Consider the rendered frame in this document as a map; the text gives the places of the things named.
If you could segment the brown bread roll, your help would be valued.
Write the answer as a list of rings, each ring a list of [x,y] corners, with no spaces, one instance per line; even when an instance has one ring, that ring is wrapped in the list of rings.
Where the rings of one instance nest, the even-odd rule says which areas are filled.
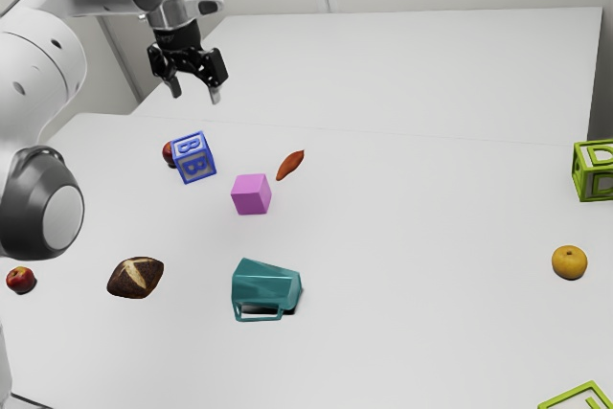
[[[106,290],[127,299],[145,299],[158,285],[164,264],[150,257],[134,257],[121,261],[113,270]]]

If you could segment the teal faceted mug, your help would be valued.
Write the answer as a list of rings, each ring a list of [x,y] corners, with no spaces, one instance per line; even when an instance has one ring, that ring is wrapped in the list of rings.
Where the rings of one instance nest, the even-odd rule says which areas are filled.
[[[238,322],[279,321],[302,294],[299,272],[243,258],[232,275],[231,303]],[[273,310],[272,316],[245,317],[243,309]]]

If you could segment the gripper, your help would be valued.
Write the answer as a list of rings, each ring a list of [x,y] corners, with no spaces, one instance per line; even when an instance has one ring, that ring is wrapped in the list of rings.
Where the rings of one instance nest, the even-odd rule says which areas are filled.
[[[177,68],[172,59],[166,59],[163,51],[187,50],[187,72],[201,80],[208,88],[212,104],[221,101],[221,87],[228,79],[228,71],[218,48],[203,50],[201,32],[196,20],[171,30],[154,29],[157,45],[147,48],[152,74],[161,79],[174,98],[182,95]]]

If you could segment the orange sweet potato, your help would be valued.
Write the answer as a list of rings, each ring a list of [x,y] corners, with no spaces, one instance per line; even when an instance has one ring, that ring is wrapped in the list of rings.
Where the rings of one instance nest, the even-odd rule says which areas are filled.
[[[278,168],[278,171],[276,174],[276,180],[282,181],[289,174],[294,172],[302,164],[304,158],[305,158],[304,150],[297,150],[287,155],[286,158],[281,162]]]

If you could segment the red yellow apple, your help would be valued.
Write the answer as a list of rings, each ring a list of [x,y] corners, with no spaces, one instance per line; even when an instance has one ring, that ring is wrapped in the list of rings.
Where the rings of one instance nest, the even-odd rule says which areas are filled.
[[[32,269],[17,266],[6,276],[7,287],[16,294],[26,294],[34,289],[37,279]]]

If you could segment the blue letter block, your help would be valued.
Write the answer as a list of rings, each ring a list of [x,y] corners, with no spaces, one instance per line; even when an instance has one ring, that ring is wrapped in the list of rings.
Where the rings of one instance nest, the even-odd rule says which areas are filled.
[[[202,131],[172,140],[170,150],[184,184],[216,174],[215,160]]]

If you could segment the pink cube block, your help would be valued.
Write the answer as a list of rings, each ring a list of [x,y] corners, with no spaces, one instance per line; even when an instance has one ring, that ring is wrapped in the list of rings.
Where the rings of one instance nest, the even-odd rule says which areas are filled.
[[[240,216],[266,214],[272,198],[266,175],[238,175],[231,190],[231,197]]]

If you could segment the green letter block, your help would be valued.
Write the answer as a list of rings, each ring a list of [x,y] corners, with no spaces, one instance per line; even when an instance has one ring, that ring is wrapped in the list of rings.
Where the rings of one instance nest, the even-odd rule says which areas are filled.
[[[613,139],[574,143],[572,179],[581,202],[613,200]]]
[[[536,409],[613,409],[613,399],[590,380],[538,403]]]

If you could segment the yellow pear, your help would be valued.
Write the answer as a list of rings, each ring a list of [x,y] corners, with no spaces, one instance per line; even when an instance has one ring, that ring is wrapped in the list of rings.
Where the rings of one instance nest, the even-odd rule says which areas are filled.
[[[574,245],[558,247],[552,255],[554,272],[562,279],[574,281],[581,278],[588,266],[585,252]]]

